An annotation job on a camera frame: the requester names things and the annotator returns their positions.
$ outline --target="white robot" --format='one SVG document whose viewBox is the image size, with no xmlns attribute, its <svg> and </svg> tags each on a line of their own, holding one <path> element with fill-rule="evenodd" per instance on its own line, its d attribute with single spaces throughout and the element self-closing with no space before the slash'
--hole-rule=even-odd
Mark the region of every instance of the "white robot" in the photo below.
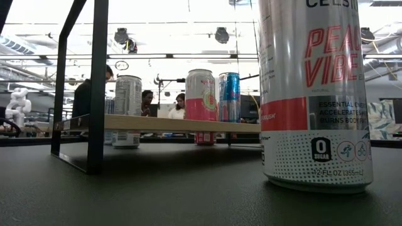
<svg viewBox="0 0 402 226">
<path fill-rule="evenodd" d="M 17 126 L 24 126 L 24 117 L 26 113 L 31 112 L 31 101 L 26 99 L 27 88 L 15 88 L 11 93 L 10 103 L 6 107 L 6 119 L 13 121 Z"/>
</svg>

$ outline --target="man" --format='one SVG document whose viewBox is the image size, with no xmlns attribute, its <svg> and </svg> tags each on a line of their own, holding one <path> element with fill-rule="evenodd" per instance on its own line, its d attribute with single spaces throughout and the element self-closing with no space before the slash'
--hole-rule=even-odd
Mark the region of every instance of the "man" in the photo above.
<svg viewBox="0 0 402 226">
<path fill-rule="evenodd" d="M 153 100 L 153 92 L 150 90 L 144 90 L 142 93 L 142 103 L 141 103 L 141 116 L 149 116 L 151 111 L 149 110 L 149 106 Z"/>
<path fill-rule="evenodd" d="M 106 82 L 113 77 L 112 69 L 106 65 Z M 77 87 L 74 92 L 72 117 L 79 117 L 89 114 L 90 109 L 90 80 Z"/>
</svg>

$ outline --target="energy drink can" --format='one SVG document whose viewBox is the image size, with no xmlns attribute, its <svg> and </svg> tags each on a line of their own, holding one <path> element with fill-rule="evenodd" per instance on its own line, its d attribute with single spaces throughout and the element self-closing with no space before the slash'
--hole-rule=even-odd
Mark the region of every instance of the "energy drink can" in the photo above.
<svg viewBox="0 0 402 226">
<path fill-rule="evenodd" d="M 219 75 L 219 120 L 240 123 L 240 78 L 238 73 Z"/>
<path fill-rule="evenodd" d="M 105 100 L 105 114 L 113 114 L 114 113 L 114 98 L 107 98 Z M 105 130 L 105 145 L 112 145 L 113 132 Z"/>
<path fill-rule="evenodd" d="M 186 119 L 216 121 L 215 78 L 204 69 L 191 70 L 186 78 Z M 196 132 L 195 143 L 214 145 L 214 132 Z"/>
<path fill-rule="evenodd" d="M 114 114 L 141 116 L 142 82 L 133 75 L 120 75 L 116 81 Z M 115 148 L 138 148 L 140 133 L 138 131 L 113 132 L 112 145 Z"/>
<path fill-rule="evenodd" d="M 259 0 L 264 174 L 296 190 L 373 180 L 357 0 Z"/>
</svg>

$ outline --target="dark hair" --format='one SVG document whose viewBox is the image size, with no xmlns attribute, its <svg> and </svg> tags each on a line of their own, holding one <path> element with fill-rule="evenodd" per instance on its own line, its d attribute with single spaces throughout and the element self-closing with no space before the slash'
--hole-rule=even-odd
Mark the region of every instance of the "dark hair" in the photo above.
<svg viewBox="0 0 402 226">
<path fill-rule="evenodd" d="M 185 101 L 186 95 L 183 94 L 183 93 L 181 93 L 181 94 L 177 95 L 176 100 L 177 100 L 178 98 L 180 98 L 180 99 L 182 99 L 183 101 Z M 176 104 L 176 110 L 180 110 L 181 108 L 182 108 L 182 107 L 180 107 L 180 105 Z"/>
<path fill-rule="evenodd" d="M 113 71 L 109 65 L 106 65 L 106 72 L 109 72 L 111 74 L 111 76 L 113 77 Z"/>
<path fill-rule="evenodd" d="M 145 98 L 148 94 L 153 94 L 153 92 L 150 90 L 144 90 L 142 94 L 143 98 Z"/>
</svg>

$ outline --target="person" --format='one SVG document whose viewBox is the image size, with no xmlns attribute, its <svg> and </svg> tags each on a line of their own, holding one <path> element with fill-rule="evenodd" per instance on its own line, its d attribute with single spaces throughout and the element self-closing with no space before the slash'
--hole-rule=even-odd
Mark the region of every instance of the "person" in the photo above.
<svg viewBox="0 0 402 226">
<path fill-rule="evenodd" d="M 149 109 L 151 102 L 153 100 L 153 92 L 150 90 L 144 90 L 142 93 L 142 103 L 141 103 L 141 116 L 149 116 L 151 111 Z"/>
<path fill-rule="evenodd" d="M 177 95 L 176 101 L 177 101 L 176 107 L 169 112 L 168 118 L 169 119 L 184 119 L 185 94 Z"/>
<path fill-rule="evenodd" d="M 106 65 L 106 82 L 113 77 L 113 71 Z M 90 110 L 90 80 L 85 81 L 77 87 L 74 92 L 72 117 L 79 117 L 89 114 Z"/>
</svg>

